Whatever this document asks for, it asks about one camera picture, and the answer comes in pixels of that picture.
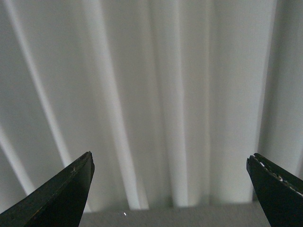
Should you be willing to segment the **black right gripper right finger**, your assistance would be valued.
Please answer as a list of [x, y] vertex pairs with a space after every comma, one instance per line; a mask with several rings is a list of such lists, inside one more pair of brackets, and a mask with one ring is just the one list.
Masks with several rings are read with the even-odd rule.
[[258, 153], [247, 159], [246, 166], [269, 224], [272, 227], [301, 227], [303, 181]]

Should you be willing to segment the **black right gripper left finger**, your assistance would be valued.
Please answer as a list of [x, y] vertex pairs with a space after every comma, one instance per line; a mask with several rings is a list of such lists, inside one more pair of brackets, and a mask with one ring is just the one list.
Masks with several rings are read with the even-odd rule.
[[79, 226], [95, 166], [86, 152], [0, 215], [2, 227]]

